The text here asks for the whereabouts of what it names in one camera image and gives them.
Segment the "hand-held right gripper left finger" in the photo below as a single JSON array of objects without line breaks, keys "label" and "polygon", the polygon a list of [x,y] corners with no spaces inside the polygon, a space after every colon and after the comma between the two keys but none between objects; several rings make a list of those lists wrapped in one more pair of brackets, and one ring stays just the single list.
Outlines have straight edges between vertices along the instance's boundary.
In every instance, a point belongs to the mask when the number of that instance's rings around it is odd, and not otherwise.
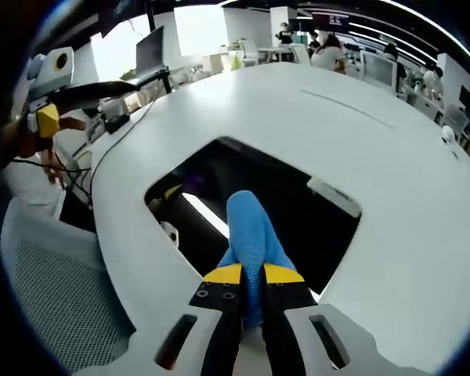
[{"label": "hand-held right gripper left finger", "polygon": [[231,375],[244,310],[240,263],[207,274],[190,299],[139,329],[102,375]]}]

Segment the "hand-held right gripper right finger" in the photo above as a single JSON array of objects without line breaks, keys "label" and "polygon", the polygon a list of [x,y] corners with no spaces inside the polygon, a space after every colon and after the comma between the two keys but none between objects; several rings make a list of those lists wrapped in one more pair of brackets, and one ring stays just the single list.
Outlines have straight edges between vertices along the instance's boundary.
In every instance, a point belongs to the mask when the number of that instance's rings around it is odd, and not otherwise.
[{"label": "hand-held right gripper right finger", "polygon": [[414,375],[378,351],[374,336],[332,305],[316,303],[292,269],[262,267],[262,335],[274,375]]}]

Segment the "person's left hand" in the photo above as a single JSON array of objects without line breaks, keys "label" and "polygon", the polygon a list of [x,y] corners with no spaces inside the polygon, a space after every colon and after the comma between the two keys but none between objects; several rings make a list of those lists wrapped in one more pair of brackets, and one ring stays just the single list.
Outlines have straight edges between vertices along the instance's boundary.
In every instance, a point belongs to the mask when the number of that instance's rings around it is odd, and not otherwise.
[{"label": "person's left hand", "polygon": [[0,140],[0,169],[7,167],[14,159],[27,159],[40,153],[40,164],[50,183],[64,187],[62,164],[54,151],[53,138],[45,139],[27,127],[27,115],[7,124],[2,129]]}]

